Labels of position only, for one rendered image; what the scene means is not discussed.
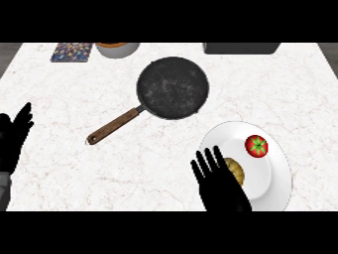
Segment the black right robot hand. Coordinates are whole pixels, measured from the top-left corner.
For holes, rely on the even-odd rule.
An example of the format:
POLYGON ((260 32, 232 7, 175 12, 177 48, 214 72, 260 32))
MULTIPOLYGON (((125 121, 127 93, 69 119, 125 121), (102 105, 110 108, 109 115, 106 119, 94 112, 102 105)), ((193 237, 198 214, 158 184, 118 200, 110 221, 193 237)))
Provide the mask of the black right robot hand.
POLYGON ((196 152, 190 167, 199 185, 199 197, 208 212, 252 211, 242 187, 230 172, 218 147, 196 152))

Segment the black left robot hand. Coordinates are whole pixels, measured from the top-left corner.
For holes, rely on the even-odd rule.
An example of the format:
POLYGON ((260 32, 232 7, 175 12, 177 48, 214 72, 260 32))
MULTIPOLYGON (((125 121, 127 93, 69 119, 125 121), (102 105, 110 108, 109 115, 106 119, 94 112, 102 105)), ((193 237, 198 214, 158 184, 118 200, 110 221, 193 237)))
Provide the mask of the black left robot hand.
POLYGON ((31 103, 19 110, 15 119, 6 113, 0 113, 0 172, 13 174, 22 146, 34 125, 31 103))

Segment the yellow squash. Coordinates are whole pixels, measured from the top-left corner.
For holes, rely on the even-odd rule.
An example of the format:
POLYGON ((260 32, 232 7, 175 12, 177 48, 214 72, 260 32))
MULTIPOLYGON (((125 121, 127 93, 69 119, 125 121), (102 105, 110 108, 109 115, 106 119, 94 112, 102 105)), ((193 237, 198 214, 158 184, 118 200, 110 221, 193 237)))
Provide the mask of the yellow squash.
POLYGON ((224 158, 224 161, 226 161, 227 168, 230 172, 233 173, 236 181, 239 185, 242 185, 245 182, 245 172, 240 167, 240 164, 232 158, 224 158))

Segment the white plate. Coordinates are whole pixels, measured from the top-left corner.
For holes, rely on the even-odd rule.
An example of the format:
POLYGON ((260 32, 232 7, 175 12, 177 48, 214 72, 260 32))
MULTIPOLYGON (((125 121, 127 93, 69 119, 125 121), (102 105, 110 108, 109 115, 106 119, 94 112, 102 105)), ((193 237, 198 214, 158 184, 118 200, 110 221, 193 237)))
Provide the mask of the white plate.
POLYGON ((205 135, 199 151, 218 146, 223 157, 232 158, 245 172, 243 192, 252 211, 282 211, 291 196, 291 169, 285 154, 268 134, 251 123, 227 121, 218 124, 205 135), (245 141, 258 135, 267 144, 266 155, 254 158, 245 141))

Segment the red tomato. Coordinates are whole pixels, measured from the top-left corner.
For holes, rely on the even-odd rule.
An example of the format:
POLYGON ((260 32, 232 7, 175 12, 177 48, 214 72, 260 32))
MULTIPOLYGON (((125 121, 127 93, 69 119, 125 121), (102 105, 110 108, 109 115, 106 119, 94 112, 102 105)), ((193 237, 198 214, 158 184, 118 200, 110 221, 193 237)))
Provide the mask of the red tomato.
POLYGON ((260 135, 251 135, 251 136, 248 136, 248 138, 245 140, 245 149, 246 149, 248 154, 254 158, 261 158, 261 157, 266 156, 266 153, 267 153, 267 142, 261 138, 260 135))

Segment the colourful patterned book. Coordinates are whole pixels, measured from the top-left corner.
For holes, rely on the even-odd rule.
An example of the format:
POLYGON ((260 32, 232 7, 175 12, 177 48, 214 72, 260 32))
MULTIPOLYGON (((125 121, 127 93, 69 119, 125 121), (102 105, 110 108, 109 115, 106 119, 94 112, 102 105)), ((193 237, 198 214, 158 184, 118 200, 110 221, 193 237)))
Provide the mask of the colourful patterned book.
POLYGON ((53 63, 85 63, 91 43, 57 43, 50 61, 53 63))

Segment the grey pot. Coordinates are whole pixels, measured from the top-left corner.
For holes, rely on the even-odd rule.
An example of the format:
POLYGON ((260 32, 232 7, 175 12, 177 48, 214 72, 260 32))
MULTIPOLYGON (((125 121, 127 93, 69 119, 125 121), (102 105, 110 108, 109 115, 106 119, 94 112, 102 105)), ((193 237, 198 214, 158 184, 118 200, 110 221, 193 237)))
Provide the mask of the grey pot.
POLYGON ((99 53, 109 59, 122 59, 137 50, 137 43, 96 43, 99 53))

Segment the dark grey box appliance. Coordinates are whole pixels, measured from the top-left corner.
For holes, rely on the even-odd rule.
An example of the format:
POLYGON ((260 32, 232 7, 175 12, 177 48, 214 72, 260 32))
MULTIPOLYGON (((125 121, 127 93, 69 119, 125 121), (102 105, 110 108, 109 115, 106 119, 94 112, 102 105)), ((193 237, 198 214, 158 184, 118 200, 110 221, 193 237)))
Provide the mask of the dark grey box appliance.
POLYGON ((279 43, 205 43, 204 52, 208 55, 270 55, 279 43))

